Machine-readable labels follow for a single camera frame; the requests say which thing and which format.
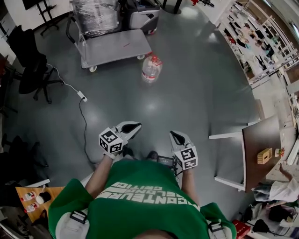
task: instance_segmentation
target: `gray floor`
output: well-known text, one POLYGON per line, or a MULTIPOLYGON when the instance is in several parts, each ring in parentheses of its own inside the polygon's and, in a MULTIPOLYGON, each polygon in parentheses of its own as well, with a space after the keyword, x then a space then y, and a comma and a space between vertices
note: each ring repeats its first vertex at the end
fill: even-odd
MULTIPOLYGON (((148 36, 154 53, 164 62, 158 81, 151 86, 142 82, 142 61, 135 58, 99 66, 95 73, 81 69, 79 53, 65 35, 65 20, 60 31, 53 28, 44 38, 37 32, 37 46, 63 79, 88 98, 82 108, 92 160, 101 159, 98 134, 124 120, 143 125, 130 142, 140 156, 153 149, 171 156, 169 131, 184 132, 197 147, 195 171, 201 204, 216 202, 231 219, 252 195, 215 182, 214 175, 242 180, 241 143, 212 141, 208 136, 246 126, 257 120, 257 110, 242 69, 220 32, 189 3, 181 9, 181 15, 162 12, 156 34, 148 36)), ((19 95, 18 84, 12 84, 8 99, 19 110, 5 121, 9 139, 18 134, 32 144, 40 141, 41 154, 50 166, 51 186, 90 174, 92 167, 83 151, 80 97, 68 86, 51 85, 53 103, 48 105, 42 93, 37 102, 33 94, 19 95)))

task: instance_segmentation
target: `person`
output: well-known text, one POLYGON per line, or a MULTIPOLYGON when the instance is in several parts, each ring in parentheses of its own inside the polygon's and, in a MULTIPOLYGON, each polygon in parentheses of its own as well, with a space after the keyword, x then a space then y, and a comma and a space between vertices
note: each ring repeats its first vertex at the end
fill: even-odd
POLYGON ((208 239, 206 218, 220 221, 230 229, 227 238, 236 238, 234 225, 215 203, 200 209, 193 169, 183 171, 180 189, 173 172, 157 162, 157 152, 150 152, 147 160, 123 155, 114 164, 104 155, 85 188, 72 179, 57 196, 49 208, 49 231, 54 238, 208 239), (87 220, 84 217, 81 222, 89 227, 78 230, 85 236, 70 235, 74 232, 73 224, 68 224, 71 216, 84 213, 87 220))
POLYGON ((269 205, 269 207, 274 207, 285 203, 295 202, 299 199, 299 183, 290 173, 283 169, 282 165, 279 166, 279 171, 289 180, 289 182, 283 183, 274 181, 259 183, 257 187, 252 189, 256 201, 270 202, 277 200, 277 202, 269 205))

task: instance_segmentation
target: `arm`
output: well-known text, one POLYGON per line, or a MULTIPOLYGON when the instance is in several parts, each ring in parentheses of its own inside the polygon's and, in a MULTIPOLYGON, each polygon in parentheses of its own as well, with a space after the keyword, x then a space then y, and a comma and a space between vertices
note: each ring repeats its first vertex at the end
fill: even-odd
POLYGON ((287 171, 285 171, 283 168, 282 168, 282 165, 280 165, 280 167, 279 167, 279 171, 289 180, 289 181, 291 181, 292 179, 293 179, 293 177, 292 177, 292 175, 289 173, 289 172, 287 172, 287 171))
POLYGON ((199 205, 199 199, 195 189, 193 169, 187 169, 183 171, 182 191, 187 194, 197 205, 199 205))
POLYGON ((286 201, 278 201, 278 202, 276 202, 276 203, 273 203, 273 204, 271 204, 271 205, 269 205, 268 207, 275 207, 275 206, 278 206, 278 205, 282 205, 282 204, 285 204, 286 203, 286 201))
POLYGON ((85 186, 86 191, 96 198, 104 189, 113 160, 104 155, 101 163, 85 186))

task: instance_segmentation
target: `bottle with red cap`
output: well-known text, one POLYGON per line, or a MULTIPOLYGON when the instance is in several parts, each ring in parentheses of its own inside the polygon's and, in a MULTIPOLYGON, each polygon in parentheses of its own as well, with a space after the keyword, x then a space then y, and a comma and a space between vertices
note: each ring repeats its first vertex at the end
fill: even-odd
POLYGON ((32 203, 29 206, 27 206, 24 211, 25 211, 25 213, 32 212, 32 211, 35 211, 38 207, 39 207, 38 203, 32 203))
POLYGON ((162 70, 163 63, 156 55, 145 58, 142 65, 142 79, 147 83, 155 82, 162 70))
POLYGON ((22 202, 30 201, 31 199, 36 197, 35 192, 26 193, 23 197, 20 198, 22 202))

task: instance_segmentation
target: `plastic-wrapped box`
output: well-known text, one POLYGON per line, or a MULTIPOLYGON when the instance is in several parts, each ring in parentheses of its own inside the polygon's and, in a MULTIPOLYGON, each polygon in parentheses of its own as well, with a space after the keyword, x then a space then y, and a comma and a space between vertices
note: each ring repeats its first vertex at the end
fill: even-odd
POLYGON ((119 3, 117 0, 71 0, 82 33, 96 37, 119 28, 119 3))

